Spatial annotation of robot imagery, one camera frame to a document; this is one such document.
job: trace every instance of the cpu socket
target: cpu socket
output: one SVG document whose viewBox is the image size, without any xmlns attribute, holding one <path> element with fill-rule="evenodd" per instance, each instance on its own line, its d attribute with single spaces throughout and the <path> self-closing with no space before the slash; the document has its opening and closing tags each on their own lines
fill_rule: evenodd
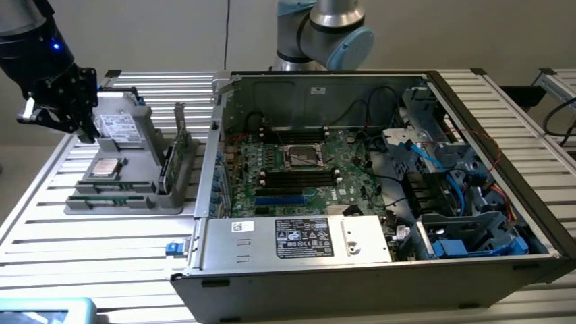
<svg viewBox="0 0 576 324">
<path fill-rule="evenodd" d="M 287 145 L 284 147 L 284 168 L 323 167 L 323 149 L 319 144 Z"/>
</svg>

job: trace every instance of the sticker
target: sticker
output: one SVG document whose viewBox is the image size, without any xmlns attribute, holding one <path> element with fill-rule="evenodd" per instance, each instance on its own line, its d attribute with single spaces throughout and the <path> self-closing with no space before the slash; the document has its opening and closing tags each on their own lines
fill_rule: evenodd
<svg viewBox="0 0 576 324">
<path fill-rule="evenodd" d="M 311 95 L 326 95 L 326 88 L 312 87 L 310 88 Z"/>
<path fill-rule="evenodd" d="M 398 240 L 404 240 L 406 237 L 410 235 L 411 233 L 411 228 L 406 227 L 404 225 L 399 225 L 396 227 L 396 239 Z"/>
<path fill-rule="evenodd" d="M 232 233 L 234 232 L 252 232 L 254 221 L 235 221 L 232 222 Z"/>
<path fill-rule="evenodd" d="M 276 255 L 280 259 L 334 257 L 328 218 L 278 219 Z"/>
<path fill-rule="evenodd" d="M 140 143 L 142 138 L 131 115 L 100 115 L 100 120 L 116 143 Z"/>
</svg>

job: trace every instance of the blue cable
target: blue cable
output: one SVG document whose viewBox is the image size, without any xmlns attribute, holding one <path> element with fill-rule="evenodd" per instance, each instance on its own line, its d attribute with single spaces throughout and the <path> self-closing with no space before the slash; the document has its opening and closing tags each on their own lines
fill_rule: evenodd
<svg viewBox="0 0 576 324">
<path fill-rule="evenodd" d="M 440 168 L 440 171 L 443 172 L 443 173 L 446 173 L 446 168 L 444 168 L 444 166 L 442 165 L 442 162 L 439 161 L 439 160 L 436 160 L 434 157 L 431 157 L 428 154 L 426 154 L 426 152 L 423 151 L 423 150 L 420 150 L 420 148 L 414 144 L 412 146 L 411 146 L 411 149 L 424 158 L 424 159 L 427 159 L 427 160 L 430 160 L 430 162 L 432 162 L 432 163 L 435 163 L 438 166 L 439 166 L 439 168 Z M 460 187 L 459 187 L 459 184 L 456 183 L 456 181 L 455 181 L 455 179 L 452 178 L 452 176 L 451 176 L 451 174 L 450 173 L 447 173 L 447 180 L 448 180 L 448 182 L 450 182 L 450 184 L 452 185 L 452 187 L 455 188 L 455 190 L 456 190 L 456 194 L 459 195 L 459 199 L 460 199 L 460 216 L 464 214 L 464 206 L 466 206 L 466 201 L 464 201 L 464 195 L 462 194 L 462 190 L 460 190 Z"/>
</svg>

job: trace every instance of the aluminum extrusion table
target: aluminum extrusion table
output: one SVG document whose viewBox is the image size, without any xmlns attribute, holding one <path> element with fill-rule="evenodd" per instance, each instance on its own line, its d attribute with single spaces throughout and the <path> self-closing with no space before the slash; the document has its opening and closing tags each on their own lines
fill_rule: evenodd
<svg viewBox="0 0 576 324">
<path fill-rule="evenodd" d="M 576 236 L 576 167 L 498 85 L 471 70 L 442 70 L 450 86 L 498 141 L 528 184 Z M 211 72 L 128 73 L 108 85 L 136 86 L 163 132 L 187 103 L 192 137 L 206 138 Z M 67 215 L 64 201 L 96 151 L 67 135 L 0 228 L 0 298 L 92 298 L 102 323 L 195 323 L 168 281 L 166 244 L 190 235 L 203 159 L 196 159 L 180 215 Z M 184 266 L 175 259 L 171 267 Z M 574 323 L 576 272 L 534 284 L 490 309 L 319 319 L 302 323 Z"/>
<path fill-rule="evenodd" d="M 532 85 L 540 86 L 560 102 L 566 102 L 576 97 L 576 69 L 540 69 Z M 576 103 L 571 104 L 570 107 L 576 112 Z M 558 136 L 551 137 L 556 142 L 564 139 Z M 564 149 L 576 153 L 576 137 L 568 138 Z"/>
</svg>

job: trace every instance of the white wall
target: white wall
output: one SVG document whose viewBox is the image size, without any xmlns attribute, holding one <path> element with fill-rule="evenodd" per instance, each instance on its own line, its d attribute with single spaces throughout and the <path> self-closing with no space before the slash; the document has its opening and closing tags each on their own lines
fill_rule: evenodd
<svg viewBox="0 0 576 324">
<path fill-rule="evenodd" d="M 276 2 L 231 0 L 228 68 L 266 69 L 276 53 Z M 364 68 L 483 67 L 527 84 L 544 66 L 575 67 L 574 0 L 363 0 L 376 44 Z M 223 68 L 226 0 L 51 0 L 80 66 Z M 0 144 L 59 136 L 14 121 L 18 87 L 0 76 Z"/>
</svg>

